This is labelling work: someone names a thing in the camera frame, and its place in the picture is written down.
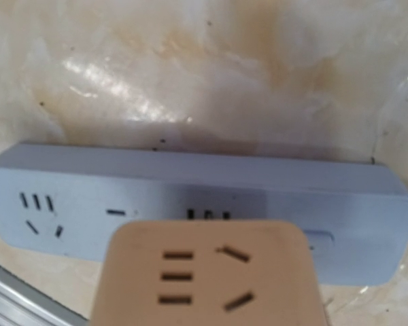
power outlet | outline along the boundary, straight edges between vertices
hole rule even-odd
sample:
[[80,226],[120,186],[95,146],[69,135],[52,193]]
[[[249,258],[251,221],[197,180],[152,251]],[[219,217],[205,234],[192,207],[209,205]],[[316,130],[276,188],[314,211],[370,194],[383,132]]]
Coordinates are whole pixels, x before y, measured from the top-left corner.
[[408,241],[408,191],[388,168],[19,144],[0,155],[0,236],[103,261],[123,224],[284,220],[309,240],[322,283],[388,281]]
[[91,326],[325,326],[307,239],[278,221],[121,227]]

beige plug adapter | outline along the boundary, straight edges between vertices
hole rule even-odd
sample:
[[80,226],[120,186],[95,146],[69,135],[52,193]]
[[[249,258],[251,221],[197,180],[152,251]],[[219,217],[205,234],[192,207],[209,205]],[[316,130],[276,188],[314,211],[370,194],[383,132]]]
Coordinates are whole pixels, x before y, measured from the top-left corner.
[[282,221],[148,221],[112,238],[92,326],[325,326],[307,239]]

